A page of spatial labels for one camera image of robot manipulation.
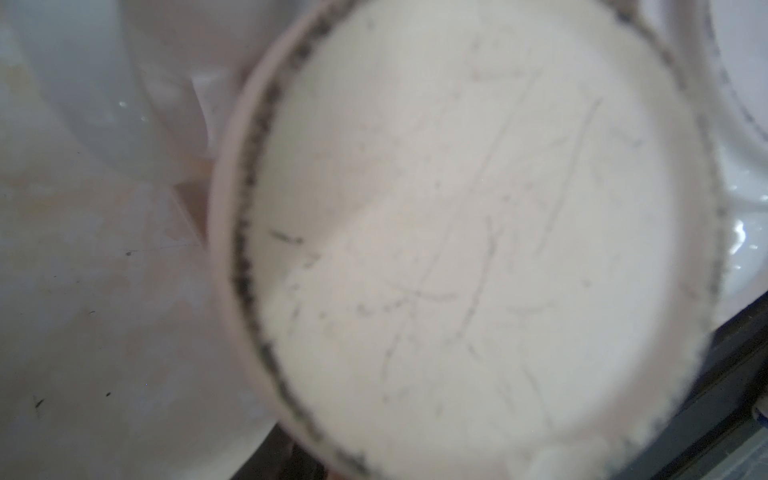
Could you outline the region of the peach orange mug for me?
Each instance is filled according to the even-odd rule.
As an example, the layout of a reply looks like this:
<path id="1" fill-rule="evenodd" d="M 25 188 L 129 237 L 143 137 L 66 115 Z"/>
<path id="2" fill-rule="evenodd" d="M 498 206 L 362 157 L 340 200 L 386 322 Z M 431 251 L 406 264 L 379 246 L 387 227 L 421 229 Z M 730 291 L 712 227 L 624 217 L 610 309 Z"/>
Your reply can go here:
<path id="1" fill-rule="evenodd" d="M 728 215 L 635 1 L 320 1 L 213 177 L 222 318 L 349 479 L 607 479 L 687 396 Z"/>

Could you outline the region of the white ribbed-bottom mug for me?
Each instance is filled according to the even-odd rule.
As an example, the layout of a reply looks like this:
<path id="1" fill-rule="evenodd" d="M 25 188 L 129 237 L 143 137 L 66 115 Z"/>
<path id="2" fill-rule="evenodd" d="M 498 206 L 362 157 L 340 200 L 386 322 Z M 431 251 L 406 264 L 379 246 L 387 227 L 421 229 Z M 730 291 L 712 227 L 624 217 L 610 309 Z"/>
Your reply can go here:
<path id="1" fill-rule="evenodd" d="M 207 177 L 245 80 L 302 1 L 6 1 L 44 98 L 98 159 Z"/>

